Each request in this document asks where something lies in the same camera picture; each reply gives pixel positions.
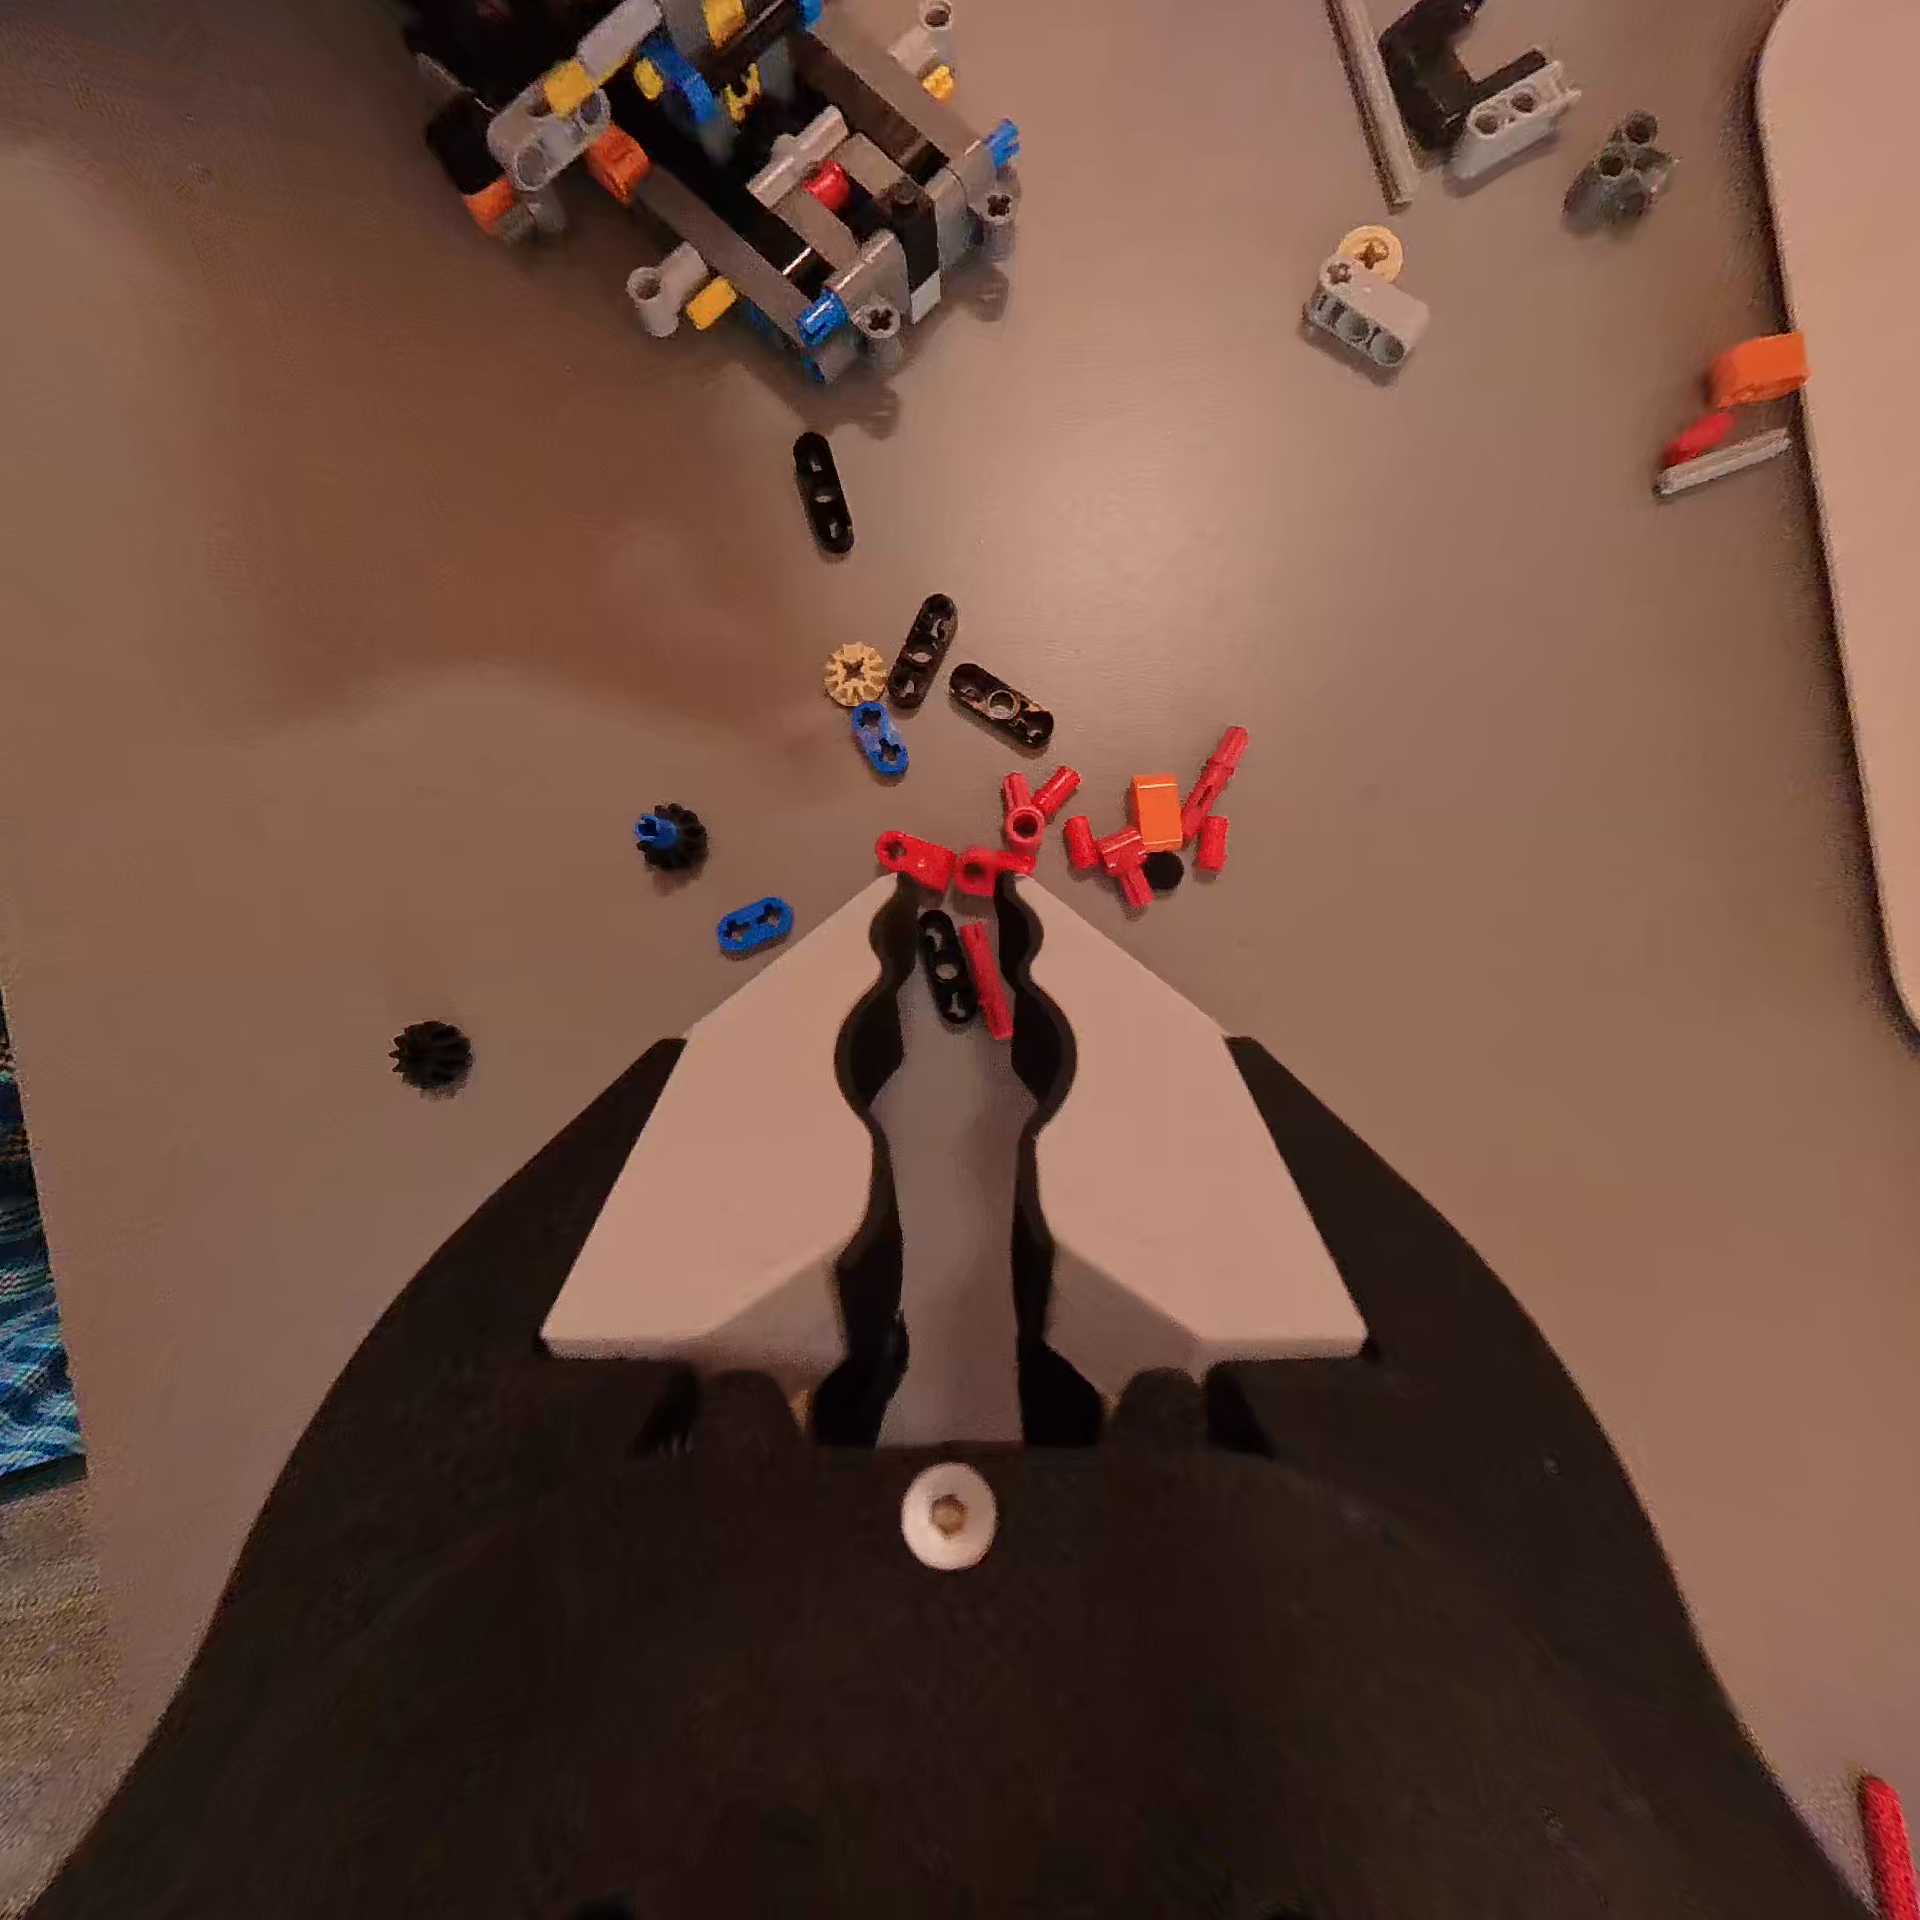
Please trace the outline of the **black L-shaped lego piece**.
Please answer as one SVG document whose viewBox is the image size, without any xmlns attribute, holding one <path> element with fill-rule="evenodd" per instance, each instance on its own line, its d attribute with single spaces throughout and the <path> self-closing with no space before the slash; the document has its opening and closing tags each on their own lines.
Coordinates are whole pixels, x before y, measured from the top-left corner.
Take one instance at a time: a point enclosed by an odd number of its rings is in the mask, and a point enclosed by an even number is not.
<svg viewBox="0 0 1920 1920">
<path fill-rule="evenodd" d="M 1417 2 L 1377 38 L 1400 121 L 1424 154 L 1450 154 L 1470 110 L 1503 85 L 1498 77 L 1479 80 L 1455 50 L 1480 9 L 1482 2 Z"/>
</svg>

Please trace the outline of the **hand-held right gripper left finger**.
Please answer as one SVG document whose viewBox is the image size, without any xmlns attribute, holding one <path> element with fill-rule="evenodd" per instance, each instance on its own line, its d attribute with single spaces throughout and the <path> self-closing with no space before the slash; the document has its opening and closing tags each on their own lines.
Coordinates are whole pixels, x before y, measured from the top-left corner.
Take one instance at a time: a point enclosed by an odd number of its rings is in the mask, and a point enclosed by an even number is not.
<svg viewBox="0 0 1920 1920">
<path fill-rule="evenodd" d="M 909 886 L 873 880 L 696 1022 L 542 1342 L 754 1371 L 873 1447 L 904 1376 L 902 1223 L 876 1101 L 897 1072 Z"/>
</svg>

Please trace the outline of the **short grey lego axle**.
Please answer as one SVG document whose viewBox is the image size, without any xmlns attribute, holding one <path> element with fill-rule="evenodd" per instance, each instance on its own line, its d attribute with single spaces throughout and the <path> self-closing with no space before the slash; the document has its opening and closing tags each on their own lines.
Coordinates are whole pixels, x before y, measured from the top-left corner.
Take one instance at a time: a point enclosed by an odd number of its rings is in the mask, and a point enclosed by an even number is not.
<svg viewBox="0 0 1920 1920">
<path fill-rule="evenodd" d="M 1698 493 L 1708 486 L 1772 465 L 1794 446 L 1794 432 L 1786 425 L 1775 425 L 1765 432 L 1728 440 L 1713 449 L 1690 453 L 1687 459 L 1663 465 L 1652 483 L 1655 499 L 1674 499 Z"/>
</svg>

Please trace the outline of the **person's plaid shirt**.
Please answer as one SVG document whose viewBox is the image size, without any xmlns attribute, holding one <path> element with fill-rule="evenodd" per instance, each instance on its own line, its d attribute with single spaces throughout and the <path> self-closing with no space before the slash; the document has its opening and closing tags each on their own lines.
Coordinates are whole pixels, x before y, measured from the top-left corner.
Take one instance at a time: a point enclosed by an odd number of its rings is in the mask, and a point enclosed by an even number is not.
<svg viewBox="0 0 1920 1920">
<path fill-rule="evenodd" d="M 85 1455 L 31 1141 L 2 1030 L 2 1483 Z"/>
</svg>

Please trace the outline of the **long thin red lego axle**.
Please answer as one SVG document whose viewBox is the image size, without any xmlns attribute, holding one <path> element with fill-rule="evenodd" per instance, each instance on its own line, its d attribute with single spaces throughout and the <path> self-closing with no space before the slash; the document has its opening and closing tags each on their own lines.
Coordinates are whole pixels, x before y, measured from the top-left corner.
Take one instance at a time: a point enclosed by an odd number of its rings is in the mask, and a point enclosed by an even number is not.
<svg viewBox="0 0 1920 1920">
<path fill-rule="evenodd" d="M 1917 1918 L 1917 1872 L 1903 1799 L 1892 1783 L 1863 1775 L 1856 1783 L 1863 1857 L 1876 1918 Z"/>
</svg>

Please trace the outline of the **short light grey lego beam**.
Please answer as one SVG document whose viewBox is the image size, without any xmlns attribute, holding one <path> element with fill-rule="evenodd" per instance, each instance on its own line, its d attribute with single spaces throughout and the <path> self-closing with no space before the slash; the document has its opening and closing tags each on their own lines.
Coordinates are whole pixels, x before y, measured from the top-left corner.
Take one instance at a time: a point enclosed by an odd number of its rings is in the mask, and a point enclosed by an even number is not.
<svg viewBox="0 0 1920 1920">
<path fill-rule="evenodd" d="M 1513 63 L 1485 87 L 1464 110 L 1447 157 L 1447 178 L 1455 186 L 1472 186 L 1538 150 L 1580 99 L 1562 64 L 1546 55 Z"/>
</svg>

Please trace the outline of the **orange lego connector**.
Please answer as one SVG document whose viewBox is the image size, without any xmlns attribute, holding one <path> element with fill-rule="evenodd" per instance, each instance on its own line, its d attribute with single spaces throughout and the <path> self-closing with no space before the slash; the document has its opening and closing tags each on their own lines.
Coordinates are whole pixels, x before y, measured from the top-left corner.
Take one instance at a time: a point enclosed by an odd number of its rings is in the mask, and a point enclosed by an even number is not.
<svg viewBox="0 0 1920 1920">
<path fill-rule="evenodd" d="M 1808 384 L 1808 345 L 1799 330 L 1765 335 L 1718 352 L 1704 376 L 1713 413 L 1734 413 L 1797 395 Z"/>
</svg>

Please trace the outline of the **long red lego pin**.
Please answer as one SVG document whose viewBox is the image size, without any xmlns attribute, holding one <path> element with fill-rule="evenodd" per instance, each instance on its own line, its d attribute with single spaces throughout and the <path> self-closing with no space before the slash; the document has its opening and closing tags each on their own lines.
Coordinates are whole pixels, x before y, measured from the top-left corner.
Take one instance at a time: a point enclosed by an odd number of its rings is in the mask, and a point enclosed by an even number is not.
<svg viewBox="0 0 1920 1920">
<path fill-rule="evenodd" d="M 1199 775 L 1189 787 L 1181 808 L 1183 847 L 1196 842 L 1206 816 L 1213 811 L 1220 793 L 1238 768 L 1238 761 L 1250 744 L 1246 728 L 1224 728 L 1205 759 Z"/>
</svg>

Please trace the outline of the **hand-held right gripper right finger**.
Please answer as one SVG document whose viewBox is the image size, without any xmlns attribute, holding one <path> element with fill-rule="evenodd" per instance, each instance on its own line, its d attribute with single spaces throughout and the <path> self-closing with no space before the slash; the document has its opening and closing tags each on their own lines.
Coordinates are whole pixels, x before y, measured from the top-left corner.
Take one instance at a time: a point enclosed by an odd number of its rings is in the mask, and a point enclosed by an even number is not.
<svg viewBox="0 0 1920 1920">
<path fill-rule="evenodd" d="M 1079 1450 L 1130 1382 L 1354 1361 L 1367 1326 L 1242 1072 L 1250 1053 L 1031 878 L 1000 883 L 1022 1440 Z"/>
</svg>

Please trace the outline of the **multicoloured lego vehicle chassis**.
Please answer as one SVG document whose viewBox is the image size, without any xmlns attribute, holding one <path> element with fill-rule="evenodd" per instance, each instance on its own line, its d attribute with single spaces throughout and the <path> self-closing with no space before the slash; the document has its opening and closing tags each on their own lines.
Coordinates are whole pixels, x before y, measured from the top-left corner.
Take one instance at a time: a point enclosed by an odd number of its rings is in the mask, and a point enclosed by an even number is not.
<svg viewBox="0 0 1920 1920">
<path fill-rule="evenodd" d="M 422 145 L 503 246 L 561 181 L 671 235 L 629 278 L 654 338 L 740 315 L 812 379 L 896 368 L 972 262 L 1013 253 L 1018 130 L 952 107 L 952 6 L 890 43 L 818 2 L 410 2 Z"/>
</svg>

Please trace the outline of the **light grey three-hole lego beam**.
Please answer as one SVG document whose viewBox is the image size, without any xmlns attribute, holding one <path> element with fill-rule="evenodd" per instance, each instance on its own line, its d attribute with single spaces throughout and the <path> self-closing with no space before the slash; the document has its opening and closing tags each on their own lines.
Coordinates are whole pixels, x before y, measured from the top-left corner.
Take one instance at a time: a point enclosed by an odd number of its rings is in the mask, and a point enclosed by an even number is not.
<svg viewBox="0 0 1920 1920">
<path fill-rule="evenodd" d="M 1330 255 L 1302 307 L 1302 322 L 1370 368 L 1394 376 L 1424 342 L 1431 309 L 1353 257 Z"/>
</svg>

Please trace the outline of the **white book stand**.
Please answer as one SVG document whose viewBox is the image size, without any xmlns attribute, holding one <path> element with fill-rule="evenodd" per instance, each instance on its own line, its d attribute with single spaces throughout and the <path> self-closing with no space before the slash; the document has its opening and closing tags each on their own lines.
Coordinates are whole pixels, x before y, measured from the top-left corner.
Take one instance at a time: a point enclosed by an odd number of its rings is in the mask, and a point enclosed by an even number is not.
<svg viewBox="0 0 1920 1920">
<path fill-rule="evenodd" d="M 1754 80 L 1888 975 L 1917 1019 L 1917 6 L 1789 2 Z"/>
</svg>

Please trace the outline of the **dark grey lego connector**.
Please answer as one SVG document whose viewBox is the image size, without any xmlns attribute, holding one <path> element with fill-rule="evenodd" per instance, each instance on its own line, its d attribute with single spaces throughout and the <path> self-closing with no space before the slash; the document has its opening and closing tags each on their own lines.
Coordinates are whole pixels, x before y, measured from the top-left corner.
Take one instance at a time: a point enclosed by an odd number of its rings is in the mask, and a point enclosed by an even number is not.
<svg viewBox="0 0 1920 1920">
<path fill-rule="evenodd" d="M 1562 227 L 1572 234 L 1606 234 L 1640 223 L 1670 187 L 1674 169 L 1678 159 L 1661 145 L 1657 114 L 1623 114 L 1570 181 Z"/>
</svg>

